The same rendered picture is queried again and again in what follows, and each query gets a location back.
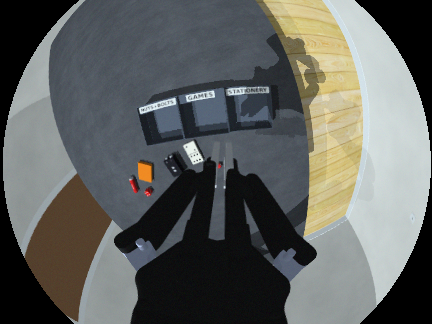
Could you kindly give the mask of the white domino tile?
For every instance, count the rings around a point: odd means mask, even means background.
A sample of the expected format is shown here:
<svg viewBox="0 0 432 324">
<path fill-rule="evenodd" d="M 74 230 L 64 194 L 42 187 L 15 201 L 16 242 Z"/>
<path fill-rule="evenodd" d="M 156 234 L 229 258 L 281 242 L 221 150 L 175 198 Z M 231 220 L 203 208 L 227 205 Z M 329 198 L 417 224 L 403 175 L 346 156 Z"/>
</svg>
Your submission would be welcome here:
<svg viewBox="0 0 432 324">
<path fill-rule="evenodd" d="M 184 144 L 183 147 L 185 148 L 193 165 L 204 160 L 194 140 Z"/>
</svg>

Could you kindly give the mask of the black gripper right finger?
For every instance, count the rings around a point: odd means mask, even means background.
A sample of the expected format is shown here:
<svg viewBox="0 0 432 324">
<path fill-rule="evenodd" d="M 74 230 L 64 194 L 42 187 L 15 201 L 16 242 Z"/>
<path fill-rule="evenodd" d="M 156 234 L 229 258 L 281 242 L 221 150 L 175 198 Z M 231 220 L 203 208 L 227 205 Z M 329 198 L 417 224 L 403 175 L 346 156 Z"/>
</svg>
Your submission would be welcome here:
<svg viewBox="0 0 432 324">
<path fill-rule="evenodd" d="M 233 164 L 234 161 L 234 164 Z M 274 258 L 276 267 L 289 282 L 317 256 L 296 230 L 258 175 L 241 175 L 233 158 L 232 143 L 226 142 L 224 159 L 225 239 L 228 239 L 228 283 L 238 291 L 256 281 L 250 227 L 245 205 Z M 253 192 L 253 193 L 252 193 Z M 252 200 L 253 199 L 253 200 Z"/>
</svg>

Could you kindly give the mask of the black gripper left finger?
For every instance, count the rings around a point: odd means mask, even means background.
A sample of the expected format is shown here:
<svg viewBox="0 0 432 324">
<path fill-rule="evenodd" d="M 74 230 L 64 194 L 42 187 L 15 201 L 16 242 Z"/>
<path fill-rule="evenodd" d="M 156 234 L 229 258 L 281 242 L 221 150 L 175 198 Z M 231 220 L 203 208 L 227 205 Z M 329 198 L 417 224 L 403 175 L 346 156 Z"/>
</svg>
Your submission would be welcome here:
<svg viewBox="0 0 432 324">
<path fill-rule="evenodd" d="M 185 170 L 137 223 L 115 236 L 114 244 L 136 271 L 155 259 L 156 251 L 196 195 L 176 257 L 173 276 L 184 287 L 193 287 L 199 283 L 217 185 L 219 149 L 220 142 L 214 142 L 212 156 L 203 162 L 202 172 Z"/>
</svg>

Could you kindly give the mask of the dark grey three-compartment bin rack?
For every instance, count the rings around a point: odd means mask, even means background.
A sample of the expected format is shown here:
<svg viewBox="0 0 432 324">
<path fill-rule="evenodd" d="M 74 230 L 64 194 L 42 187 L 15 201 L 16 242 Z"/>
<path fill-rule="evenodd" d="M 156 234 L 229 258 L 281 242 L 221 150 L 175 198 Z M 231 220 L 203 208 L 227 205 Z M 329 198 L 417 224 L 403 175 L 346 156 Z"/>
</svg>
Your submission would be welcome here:
<svg viewBox="0 0 432 324">
<path fill-rule="evenodd" d="M 273 128 L 270 85 L 182 94 L 137 107 L 137 113 L 147 146 Z"/>
</svg>

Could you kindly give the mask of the red die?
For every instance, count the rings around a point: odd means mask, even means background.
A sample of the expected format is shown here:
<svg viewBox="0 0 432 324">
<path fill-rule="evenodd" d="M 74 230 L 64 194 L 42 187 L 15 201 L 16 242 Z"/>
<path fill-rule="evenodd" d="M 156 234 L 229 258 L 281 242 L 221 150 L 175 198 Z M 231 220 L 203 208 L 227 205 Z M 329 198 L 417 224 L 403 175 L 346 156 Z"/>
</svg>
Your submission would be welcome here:
<svg viewBox="0 0 432 324">
<path fill-rule="evenodd" d="M 150 189 L 150 188 L 147 188 L 146 190 L 145 190 L 145 194 L 147 195 L 147 196 L 150 196 L 151 194 L 152 194 L 152 190 Z"/>
</svg>

